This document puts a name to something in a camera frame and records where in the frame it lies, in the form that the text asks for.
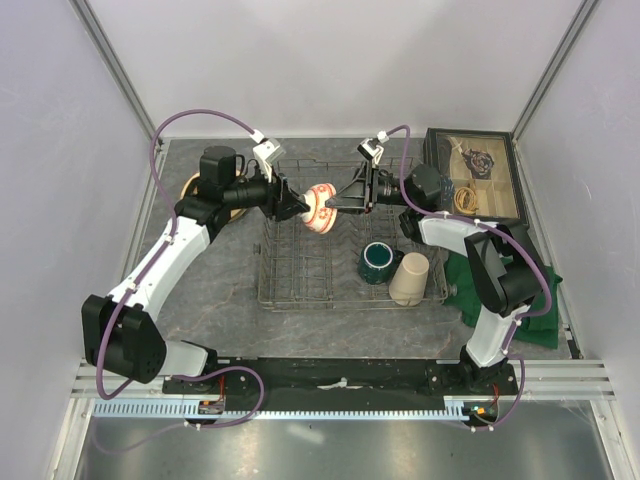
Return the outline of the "white red patterned bowl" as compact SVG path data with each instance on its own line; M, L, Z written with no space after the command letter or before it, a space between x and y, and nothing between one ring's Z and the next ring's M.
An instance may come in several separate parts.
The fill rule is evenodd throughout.
M300 218L312 232L324 235L333 227L338 211L326 206L326 201L335 194L336 189L331 183L313 185L304 193L304 200L309 206L309 211L302 213Z

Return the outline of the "cream bird plate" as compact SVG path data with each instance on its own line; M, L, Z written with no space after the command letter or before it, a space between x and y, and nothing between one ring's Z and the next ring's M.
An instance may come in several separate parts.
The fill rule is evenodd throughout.
M185 198L186 196L195 195L197 193L197 190L198 190L197 181L199 178L200 178L199 173L194 173L189 178L189 180L182 187L182 190L180 193L181 199ZM233 209L230 213L230 222L235 222L238 219L242 218L245 215L246 211L247 211L246 208Z

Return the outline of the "dark green mug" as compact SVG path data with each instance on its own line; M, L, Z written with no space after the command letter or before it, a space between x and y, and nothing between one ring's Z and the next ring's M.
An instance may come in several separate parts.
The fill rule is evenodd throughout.
M387 243L371 242L360 253L357 273L368 285L388 283L404 256L403 251L393 249Z

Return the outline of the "beige cup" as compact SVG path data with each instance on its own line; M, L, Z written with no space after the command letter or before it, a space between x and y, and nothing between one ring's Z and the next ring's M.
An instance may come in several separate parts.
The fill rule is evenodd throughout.
M424 298L429 267L429 260L423 254L406 254L389 284L391 299L402 307L418 305Z

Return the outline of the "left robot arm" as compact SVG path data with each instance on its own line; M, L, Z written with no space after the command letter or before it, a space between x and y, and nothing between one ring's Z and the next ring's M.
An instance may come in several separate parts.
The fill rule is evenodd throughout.
M207 148L199 173L174 207L165 231L140 264L107 295L89 296L81 309L85 357L98 376L111 372L146 384L158 376L184 376L198 393L219 382L218 367L206 348L167 341L155 320L168 295L191 263L203 253L235 210L258 208L281 221L309 210L273 167L283 149L265 140L253 149L255 173L238 173L241 156L233 148Z

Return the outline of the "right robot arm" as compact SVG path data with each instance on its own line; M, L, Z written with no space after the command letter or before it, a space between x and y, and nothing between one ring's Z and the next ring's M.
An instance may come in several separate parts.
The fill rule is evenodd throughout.
M403 206L400 223L406 237L466 257L480 314L459 360L432 372L429 386L457 394L481 393L494 384L514 391L508 379L513 372L509 347L521 321L537 315L536 299L544 298L544 306L551 307L548 275L520 220L485 222L439 211L441 190L441 175L428 165L393 176L366 161L327 204L349 214L368 213L377 204Z

